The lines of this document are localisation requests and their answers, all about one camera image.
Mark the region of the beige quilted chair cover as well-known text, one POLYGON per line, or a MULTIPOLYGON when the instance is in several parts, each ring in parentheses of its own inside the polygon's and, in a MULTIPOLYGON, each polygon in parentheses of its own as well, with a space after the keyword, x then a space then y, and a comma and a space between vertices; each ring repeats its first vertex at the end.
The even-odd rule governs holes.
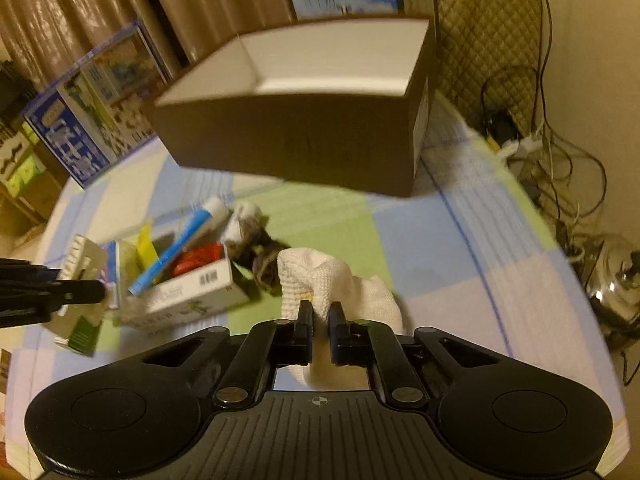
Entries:
POLYGON ((541 52, 541 0, 437 0, 438 90, 480 130, 506 110, 533 131, 541 52))

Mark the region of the white knitted sock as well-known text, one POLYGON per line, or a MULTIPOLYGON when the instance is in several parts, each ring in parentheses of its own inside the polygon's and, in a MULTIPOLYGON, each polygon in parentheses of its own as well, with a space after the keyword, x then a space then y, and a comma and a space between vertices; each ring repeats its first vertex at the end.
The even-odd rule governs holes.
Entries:
POLYGON ((338 301, 349 321, 382 322, 400 334, 404 320, 390 289, 377 276, 360 278, 342 260, 311 248, 282 250, 278 273, 282 318, 296 318, 303 300, 314 309, 312 361, 306 366, 291 365, 288 371, 292 377, 299 385, 320 391, 369 388, 364 368, 331 363, 329 308, 338 301))

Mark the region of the brown cardboard storage box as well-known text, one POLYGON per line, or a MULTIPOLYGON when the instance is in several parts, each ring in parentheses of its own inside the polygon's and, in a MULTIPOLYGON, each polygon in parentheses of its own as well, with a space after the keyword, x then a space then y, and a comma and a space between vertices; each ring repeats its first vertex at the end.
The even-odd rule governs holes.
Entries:
POLYGON ((436 72, 431 15, 318 18, 230 38, 144 114, 183 167, 406 197, 436 72))

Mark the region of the steel pot with lid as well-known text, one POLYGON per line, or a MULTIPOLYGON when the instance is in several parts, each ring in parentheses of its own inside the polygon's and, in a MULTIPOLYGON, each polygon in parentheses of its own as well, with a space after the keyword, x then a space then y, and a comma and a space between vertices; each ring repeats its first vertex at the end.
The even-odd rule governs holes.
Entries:
POLYGON ((599 234, 584 251, 579 279, 606 345, 626 350, 639 340, 639 248, 621 235, 599 234))

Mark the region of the blue toothpaste tube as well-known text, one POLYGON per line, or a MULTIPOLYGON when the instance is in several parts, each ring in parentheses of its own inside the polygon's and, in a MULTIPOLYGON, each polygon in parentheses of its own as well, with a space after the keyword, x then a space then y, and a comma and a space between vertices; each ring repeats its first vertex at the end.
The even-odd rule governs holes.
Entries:
POLYGON ((132 282, 128 287, 128 292, 131 295, 140 296, 162 276, 171 263, 191 248, 203 235, 223 226, 229 214, 230 209, 218 196, 206 200, 200 208, 194 211, 172 244, 132 282))

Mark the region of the small white bottle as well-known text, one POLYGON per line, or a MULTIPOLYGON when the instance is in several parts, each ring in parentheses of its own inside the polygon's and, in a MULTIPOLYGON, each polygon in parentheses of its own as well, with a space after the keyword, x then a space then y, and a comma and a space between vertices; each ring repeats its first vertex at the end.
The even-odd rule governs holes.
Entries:
POLYGON ((220 236, 221 243, 239 244, 246 237, 250 222, 262 224, 262 210, 250 200, 241 200, 234 205, 231 216, 220 236))

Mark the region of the blue milk carton box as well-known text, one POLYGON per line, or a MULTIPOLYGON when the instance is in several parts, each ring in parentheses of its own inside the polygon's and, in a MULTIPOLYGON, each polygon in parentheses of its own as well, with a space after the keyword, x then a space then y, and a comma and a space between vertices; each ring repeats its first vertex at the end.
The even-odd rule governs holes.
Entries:
POLYGON ((146 28, 133 21, 74 63, 23 115, 85 188, 153 139, 142 107, 167 76, 146 28))

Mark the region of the brown curtain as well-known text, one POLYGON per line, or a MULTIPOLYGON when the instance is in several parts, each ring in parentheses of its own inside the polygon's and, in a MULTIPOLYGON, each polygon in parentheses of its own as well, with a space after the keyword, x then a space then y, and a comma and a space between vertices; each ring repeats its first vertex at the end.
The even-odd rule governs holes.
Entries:
POLYGON ((291 21, 290 0, 1 0, 1 43, 38 89, 140 21, 175 74, 238 32, 291 21))

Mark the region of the white green medicine box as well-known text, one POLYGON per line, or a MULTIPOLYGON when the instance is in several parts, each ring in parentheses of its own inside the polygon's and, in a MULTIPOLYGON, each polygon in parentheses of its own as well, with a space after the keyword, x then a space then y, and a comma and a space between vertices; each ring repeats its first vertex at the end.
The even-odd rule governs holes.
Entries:
POLYGON ((224 258, 176 278, 171 275, 140 296, 129 295, 116 320, 121 326, 152 334, 209 318, 249 301, 246 279, 224 247, 224 258))

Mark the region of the green tissue packs stack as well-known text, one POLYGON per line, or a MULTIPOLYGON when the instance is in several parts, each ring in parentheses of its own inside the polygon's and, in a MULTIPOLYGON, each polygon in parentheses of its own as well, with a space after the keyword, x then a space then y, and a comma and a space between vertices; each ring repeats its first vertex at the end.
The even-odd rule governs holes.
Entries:
POLYGON ((23 122, 21 129, 1 142, 1 183, 17 198, 35 177, 46 171, 35 147, 40 142, 34 129, 23 122))

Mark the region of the checkered tablecloth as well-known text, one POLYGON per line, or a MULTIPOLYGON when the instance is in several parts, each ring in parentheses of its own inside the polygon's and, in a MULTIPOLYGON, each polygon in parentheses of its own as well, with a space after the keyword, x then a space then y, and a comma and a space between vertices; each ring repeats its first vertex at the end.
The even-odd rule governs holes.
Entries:
POLYGON ((184 169, 153 141, 94 185, 66 185, 36 259, 57 266, 77 235, 103 244, 145 223, 178 231, 213 196, 249 200, 273 238, 382 278, 407 328, 434 326, 597 391, 614 419, 600 474, 629 453, 622 393, 582 285, 518 182, 445 99, 434 101, 408 198, 184 169))

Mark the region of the blue dental floss box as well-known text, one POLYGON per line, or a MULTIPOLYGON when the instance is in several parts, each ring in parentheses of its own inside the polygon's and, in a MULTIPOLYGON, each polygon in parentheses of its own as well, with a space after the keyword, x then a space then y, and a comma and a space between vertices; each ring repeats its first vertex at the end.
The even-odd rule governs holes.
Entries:
POLYGON ((105 285, 105 307, 108 310, 117 310, 119 308, 119 299, 117 291, 117 271, 118 265, 116 262, 117 256, 117 243, 112 240, 103 246, 106 253, 106 263, 102 272, 102 280, 105 285))

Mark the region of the green white small carton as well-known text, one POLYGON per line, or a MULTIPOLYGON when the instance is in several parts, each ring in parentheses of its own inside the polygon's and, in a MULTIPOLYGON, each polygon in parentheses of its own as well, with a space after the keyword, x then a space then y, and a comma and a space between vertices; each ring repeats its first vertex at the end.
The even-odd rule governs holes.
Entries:
MULTIPOLYGON (((94 275, 90 280, 103 283, 105 263, 106 253, 96 244, 94 275)), ((54 312, 50 321, 43 326, 54 335, 54 342, 59 346, 90 356, 96 348, 105 310, 104 301, 105 299, 100 304, 66 304, 54 312)))

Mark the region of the white power strip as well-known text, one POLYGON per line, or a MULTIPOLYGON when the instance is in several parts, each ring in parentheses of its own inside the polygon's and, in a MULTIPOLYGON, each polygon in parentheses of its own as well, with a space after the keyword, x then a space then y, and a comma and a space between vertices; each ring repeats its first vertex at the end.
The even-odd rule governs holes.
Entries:
POLYGON ((540 134, 532 134, 520 140, 506 141, 497 152, 498 159, 507 160, 512 157, 525 158, 530 153, 540 150, 542 137, 540 134))

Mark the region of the yellow snack packet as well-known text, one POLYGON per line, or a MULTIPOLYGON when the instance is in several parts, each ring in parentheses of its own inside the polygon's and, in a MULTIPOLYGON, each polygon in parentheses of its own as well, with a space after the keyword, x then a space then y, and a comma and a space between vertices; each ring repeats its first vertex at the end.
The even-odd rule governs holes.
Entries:
POLYGON ((136 240, 136 251, 143 270, 157 260, 157 251, 153 245, 152 223, 146 222, 140 229, 136 240))

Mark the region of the red snack packet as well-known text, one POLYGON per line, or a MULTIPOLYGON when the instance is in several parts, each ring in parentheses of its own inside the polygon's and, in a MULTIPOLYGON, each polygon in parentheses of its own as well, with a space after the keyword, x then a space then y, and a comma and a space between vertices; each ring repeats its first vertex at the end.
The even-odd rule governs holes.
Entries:
POLYGON ((224 246, 220 243, 212 243, 184 252, 175 260, 171 275, 176 278, 179 275, 192 272, 201 266, 216 262, 224 258, 224 246))

